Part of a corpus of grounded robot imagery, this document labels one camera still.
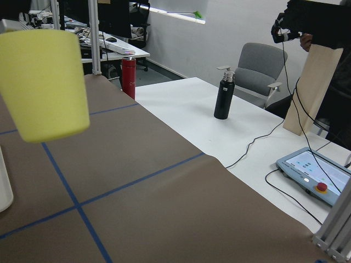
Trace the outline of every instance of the white wall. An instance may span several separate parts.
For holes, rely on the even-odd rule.
[[[198,77],[219,85],[223,72],[216,67],[231,65],[235,69],[245,43],[259,42],[282,48],[282,44],[273,42],[270,30],[286,4],[287,0],[209,0],[205,25],[150,12],[146,50],[151,54],[151,61],[181,76]],[[307,52],[302,50],[298,39],[284,45],[292,90],[303,70]],[[284,83],[283,91],[276,93],[273,100],[288,95],[283,72],[278,78]]]

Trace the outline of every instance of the blue line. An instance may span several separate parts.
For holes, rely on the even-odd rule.
[[[111,258],[110,258],[110,255],[109,253],[107,253],[107,250],[105,249],[104,245],[102,244],[98,234],[96,233],[94,227],[92,226],[92,224],[90,223],[87,215],[84,213],[82,207],[80,206],[78,200],[77,200],[77,197],[75,196],[75,194],[73,193],[71,187],[69,186],[67,180],[65,179],[64,175],[62,174],[57,162],[55,161],[53,155],[51,154],[48,146],[45,144],[45,143],[42,143],[42,146],[47,154],[47,156],[49,157],[52,165],[54,166],[58,176],[60,177],[63,185],[65,186],[66,188],[66,191],[68,192],[68,194],[70,195],[73,203],[75,204],[75,208],[77,208],[82,220],[84,221],[84,223],[86,224],[86,227],[88,228],[91,236],[93,237],[96,245],[98,246],[102,256],[104,257],[105,261],[106,262],[112,262]]]
[[[4,238],[6,238],[6,237],[8,237],[8,236],[11,236],[11,235],[14,234],[14,233],[20,232],[20,231],[22,231],[22,230],[24,230],[24,229],[27,229],[27,228],[31,227],[31,226],[36,226],[36,225],[38,225],[38,224],[44,223],[44,222],[46,222],[46,221],[49,221],[50,219],[56,218],[56,217],[58,217],[59,215],[66,214],[66,213],[68,213],[69,211],[72,211],[72,210],[74,210],[74,209],[76,209],[76,207],[70,207],[70,208],[67,208],[67,209],[65,209],[65,210],[62,210],[62,211],[60,211],[60,212],[57,212],[57,213],[55,213],[55,214],[52,214],[52,215],[50,215],[50,216],[47,216],[46,218],[42,218],[42,219],[39,219],[39,220],[34,221],[34,222],[32,222],[32,223],[29,223],[28,225],[25,225],[25,226],[16,228],[16,229],[14,229],[14,230],[12,230],[12,231],[10,231],[10,232],[7,232],[7,233],[5,233],[5,234],[2,234],[2,235],[0,236],[0,239],[4,239]]]
[[[193,159],[196,159],[197,157],[200,157],[200,156],[202,156],[202,155],[204,155],[203,152],[201,152],[201,153],[199,153],[198,155],[195,155],[195,156],[193,156],[193,157],[190,157],[190,158],[188,158],[188,159],[185,159],[185,160],[183,160],[183,161],[181,161],[181,162],[179,162],[179,163],[176,163],[176,164],[174,164],[174,165],[171,165],[171,166],[169,166],[169,167],[166,167],[166,168],[163,168],[163,169],[161,169],[161,170],[159,170],[159,171],[156,171],[156,172],[154,172],[154,173],[152,173],[152,174],[149,174],[149,175],[146,175],[146,176],[144,176],[144,177],[142,177],[142,178],[136,179],[135,181],[129,182],[129,183],[127,183],[127,184],[125,184],[125,185],[122,185],[122,186],[120,186],[120,187],[118,187],[118,188],[115,188],[115,189],[113,189],[113,190],[111,190],[111,191],[109,191],[109,192],[103,193],[102,195],[99,195],[99,196],[93,197],[93,198],[91,198],[91,199],[89,199],[89,200],[86,200],[86,201],[82,202],[80,205],[83,206],[83,205],[92,203],[92,202],[94,202],[94,201],[97,201],[97,200],[99,200],[99,199],[101,199],[101,198],[104,198],[104,197],[106,197],[106,196],[109,196],[109,195],[111,195],[111,194],[113,194],[113,193],[115,193],[115,192],[118,192],[118,191],[122,190],[122,189],[128,188],[128,187],[130,187],[130,186],[132,186],[132,185],[135,185],[135,184],[137,184],[137,183],[139,183],[139,182],[145,181],[146,179],[149,179],[149,178],[151,178],[151,177],[154,177],[154,176],[156,176],[156,175],[159,175],[159,174],[163,173],[164,171],[171,170],[171,169],[173,169],[173,168],[175,168],[175,167],[177,167],[177,166],[180,166],[180,165],[182,165],[182,164],[184,164],[184,163],[187,163],[187,162],[189,162],[189,161],[191,161],[191,160],[193,160]]]
[[[105,110],[105,111],[92,112],[92,113],[90,113],[89,115],[95,115],[95,114],[100,114],[100,113],[105,113],[105,112],[110,112],[110,111],[117,111],[117,110],[120,110],[120,109],[123,109],[123,108],[134,107],[134,106],[137,106],[137,105],[139,105],[139,104],[138,104],[138,103],[135,103],[135,104],[127,105],[127,106],[122,106],[122,107],[117,107],[117,108],[111,108],[111,109]]]
[[[17,131],[18,131],[18,130],[8,130],[8,131],[5,131],[5,132],[0,133],[0,135],[8,134],[8,133],[14,133],[14,132],[17,132]]]

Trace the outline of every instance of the gray floor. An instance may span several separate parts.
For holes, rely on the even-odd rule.
[[[176,76],[170,72],[165,72],[164,70],[160,70],[157,66],[152,65],[149,63],[149,70],[144,71],[144,67],[137,66],[137,77],[135,85],[137,87],[149,85],[149,84],[156,84],[162,83],[167,81],[172,81],[175,79],[181,79],[179,76]],[[118,79],[114,79],[111,81],[115,86],[121,87],[120,81]]]

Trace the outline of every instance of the yellow cup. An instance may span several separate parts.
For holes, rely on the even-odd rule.
[[[0,94],[23,140],[50,141],[89,127],[81,53],[73,33],[4,33],[0,49]]]

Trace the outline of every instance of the computer mouse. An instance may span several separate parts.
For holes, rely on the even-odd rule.
[[[114,37],[110,37],[110,38],[106,39],[106,41],[117,42],[117,39],[115,39]]]

